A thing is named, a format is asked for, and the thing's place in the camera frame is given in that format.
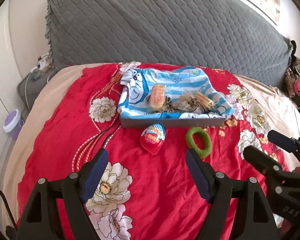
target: ruffled edge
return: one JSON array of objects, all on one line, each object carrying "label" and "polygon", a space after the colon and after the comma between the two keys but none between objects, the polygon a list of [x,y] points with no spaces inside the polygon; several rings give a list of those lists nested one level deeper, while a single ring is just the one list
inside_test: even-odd
[{"label": "ruffled edge", "polygon": [[53,53],[52,53],[52,46],[51,46],[51,37],[50,37],[50,25],[51,25],[51,13],[52,13],[52,9],[51,9],[51,4],[52,4],[52,0],[47,0],[48,2],[48,7],[47,7],[47,15],[45,17],[46,19],[46,26],[47,26],[47,30],[46,30],[46,34],[44,35],[45,38],[48,40],[48,45],[49,45],[49,55],[48,57],[51,59],[52,62],[54,62],[53,60]]}]

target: kinder joy egg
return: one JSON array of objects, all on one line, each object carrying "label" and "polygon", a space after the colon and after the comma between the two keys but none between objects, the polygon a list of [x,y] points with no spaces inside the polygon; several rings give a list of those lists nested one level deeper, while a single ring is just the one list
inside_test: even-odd
[{"label": "kinder joy egg", "polygon": [[160,150],[165,139],[164,128],[161,124],[153,124],[146,128],[140,137],[140,143],[144,149],[153,155]]}]

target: beige bedsheet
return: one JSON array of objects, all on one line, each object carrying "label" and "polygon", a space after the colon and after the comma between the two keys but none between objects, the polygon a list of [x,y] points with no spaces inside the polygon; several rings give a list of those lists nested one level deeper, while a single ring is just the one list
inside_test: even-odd
[{"label": "beige bedsheet", "polygon": [[[68,88],[81,76],[82,70],[98,65],[102,64],[72,66],[61,70],[36,99],[12,150],[4,177],[3,192],[15,220],[18,219],[17,184],[22,179],[26,160],[32,153],[37,135],[45,122],[52,116]],[[300,137],[300,114],[287,97],[253,79],[237,77],[264,108],[272,129],[288,137]],[[293,155],[286,152],[285,158],[290,170],[298,165],[298,161]],[[3,225],[9,225],[6,212],[3,211],[2,214]]]}]

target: green fuzzy ring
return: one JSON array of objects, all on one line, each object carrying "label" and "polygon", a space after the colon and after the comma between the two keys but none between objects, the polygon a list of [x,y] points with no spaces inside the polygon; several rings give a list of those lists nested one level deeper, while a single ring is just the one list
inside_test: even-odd
[{"label": "green fuzzy ring", "polygon": [[[195,144],[195,142],[193,140],[193,135],[195,133],[197,133],[201,137],[201,139],[204,141],[205,149],[200,149]],[[189,129],[188,132],[186,133],[186,141],[187,141],[188,147],[193,148],[197,152],[197,154],[199,155],[200,158],[206,158],[209,156],[209,154],[211,152],[212,143],[211,143],[210,136],[202,128],[192,127],[191,129]]]}]

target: packaged bread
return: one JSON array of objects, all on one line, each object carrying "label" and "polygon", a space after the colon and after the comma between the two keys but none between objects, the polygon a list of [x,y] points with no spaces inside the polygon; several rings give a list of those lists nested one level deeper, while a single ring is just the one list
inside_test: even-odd
[{"label": "packaged bread", "polygon": [[163,107],[166,97],[166,86],[165,85],[154,85],[151,90],[149,106],[152,110],[158,110]]},{"label": "packaged bread", "polygon": [[215,103],[210,98],[207,98],[206,96],[204,96],[200,92],[196,92],[194,97],[195,97],[195,99],[197,99],[200,102],[200,104],[205,109],[212,110],[213,107],[215,106]]}]

